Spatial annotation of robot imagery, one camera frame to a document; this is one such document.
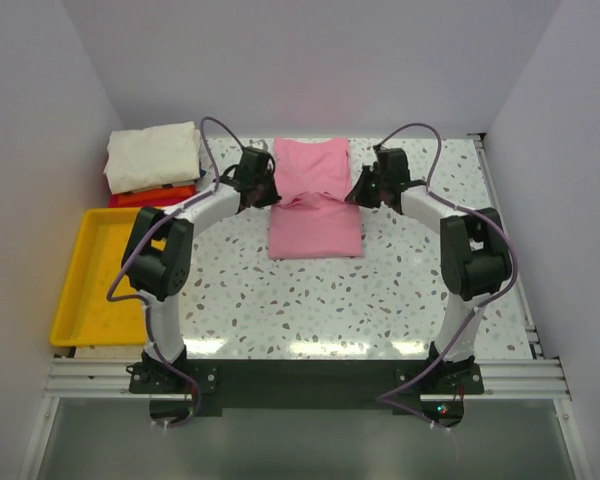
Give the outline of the pink t shirt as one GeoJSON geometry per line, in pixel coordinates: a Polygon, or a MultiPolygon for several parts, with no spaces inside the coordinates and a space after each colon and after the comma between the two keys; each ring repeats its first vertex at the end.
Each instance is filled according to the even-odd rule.
{"type": "Polygon", "coordinates": [[[277,138],[274,152],[281,200],[271,208],[269,257],[363,256],[360,209],[345,201],[352,190],[349,141],[277,138]]]}

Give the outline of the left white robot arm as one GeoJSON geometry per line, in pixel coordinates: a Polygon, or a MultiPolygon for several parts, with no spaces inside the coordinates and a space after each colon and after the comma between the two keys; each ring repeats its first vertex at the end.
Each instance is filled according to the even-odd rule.
{"type": "Polygon", "coordinates": [[[279,202],[275,160],[262,149],[244,147],[240,161],[228,167],[200,193],[165,209],[141,208],[123,255],[121,274],[141,302],[147,341],[144,356],[157,362],[153,382],[165,392],[180,390],[187,368],[180,330],[178,296],[191,268],[194,238],[245,209],[279,202]]]}

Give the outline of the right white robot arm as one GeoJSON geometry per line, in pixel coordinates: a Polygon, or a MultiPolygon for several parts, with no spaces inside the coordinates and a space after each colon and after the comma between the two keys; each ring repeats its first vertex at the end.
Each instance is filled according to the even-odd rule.
{"type": "Polygon", "coordinates": [[[457,364],[474,361],[479,320],[487,305],[515,282],[512,248],[496,209],[471,209],[436,194],[426,181],[411,177],[402,149],[377,145],[374,152],[375,162],[362,168],[346,201],[365,208],[384,204],[439,235],[448,304],[429,347],[425,379],[432,390],[446,393],[461,380],[457,364]]]}

